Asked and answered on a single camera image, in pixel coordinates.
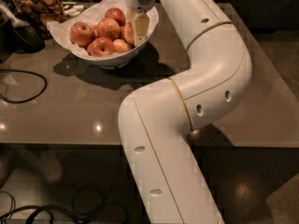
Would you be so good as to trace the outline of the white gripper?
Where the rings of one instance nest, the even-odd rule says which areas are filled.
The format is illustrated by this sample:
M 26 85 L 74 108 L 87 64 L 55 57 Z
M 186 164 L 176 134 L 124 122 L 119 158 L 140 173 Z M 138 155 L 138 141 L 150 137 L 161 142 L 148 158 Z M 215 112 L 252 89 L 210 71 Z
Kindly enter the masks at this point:
M 141 45 L 146 39 L 150 25 L 150 18 L 145 11 L 154 7 L 155 0 L 126 0 L 126 21 L 133 22 L 135 45 Z

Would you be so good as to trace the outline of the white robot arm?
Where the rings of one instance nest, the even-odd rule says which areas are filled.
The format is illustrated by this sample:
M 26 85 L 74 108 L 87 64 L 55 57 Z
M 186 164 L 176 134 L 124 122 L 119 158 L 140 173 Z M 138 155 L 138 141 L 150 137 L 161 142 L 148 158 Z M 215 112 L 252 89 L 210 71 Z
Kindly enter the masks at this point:
M 136 7 L 138 0 L 127 0 Z M 188 70 L 133 91 L 121 103 L 123 149 L 152 224 L 225 224 L 187 141 L 231 112 L 252 77 L 249 51 L 213 0 L 160 0 Z

